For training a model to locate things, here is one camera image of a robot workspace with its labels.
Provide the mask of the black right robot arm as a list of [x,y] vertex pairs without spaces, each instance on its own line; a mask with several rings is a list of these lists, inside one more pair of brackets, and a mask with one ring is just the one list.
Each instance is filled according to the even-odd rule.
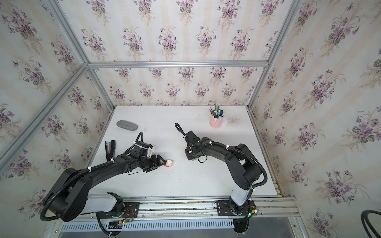
[[267,183],[266,170],[245,144],[230,146],[208,137],[199,138],[193,131],[185,133],[178,123],[175,123],[175,128],[183,135],[187,144],[185,154],[188,160],[199,161],[201,157],[213,157],[226,164],[236,184],[230,196],[231,204],[244,206],[255,188]]

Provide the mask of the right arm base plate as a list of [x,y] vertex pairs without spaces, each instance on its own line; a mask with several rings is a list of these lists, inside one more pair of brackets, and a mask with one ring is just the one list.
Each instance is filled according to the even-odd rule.
[[237,205],[232,199],[217,200],[213,207],[217,210],[218,216],[246,216],[256,215],[258,210],[253,200],[247,200],[243,205]]

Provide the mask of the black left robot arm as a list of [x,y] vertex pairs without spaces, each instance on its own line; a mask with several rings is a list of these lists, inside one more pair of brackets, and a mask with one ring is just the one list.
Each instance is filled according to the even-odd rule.
[[89,213],[112,212],[122,214],[123,200],[113,192],[90,195],[90,190],[115,176],[128,174],[134,169],[148,173],[167,164],[160,155],[154,154],[154,146],[143,141],[139,133],[133,145],[122,154],[107,154],[106,162],[84,169],[65,169],[43,200],[40,220],[60,219],[64,222]]

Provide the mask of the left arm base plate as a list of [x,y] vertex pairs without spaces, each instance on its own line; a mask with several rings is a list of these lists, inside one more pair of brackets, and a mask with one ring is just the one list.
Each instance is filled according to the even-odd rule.
[[123,204],[117,204],[109,212],[98,212],[100,219],[124,219],[133,220],[137,218],[139,213],[139,202],[124,202]]

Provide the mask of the white lego brick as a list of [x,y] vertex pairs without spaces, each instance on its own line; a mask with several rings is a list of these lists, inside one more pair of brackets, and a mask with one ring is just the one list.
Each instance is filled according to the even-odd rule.
[[166,163],[169,164],[169,167],[172,165],[172,162],[173,162],[172,160],[167,160],[167,161],[166,161]]

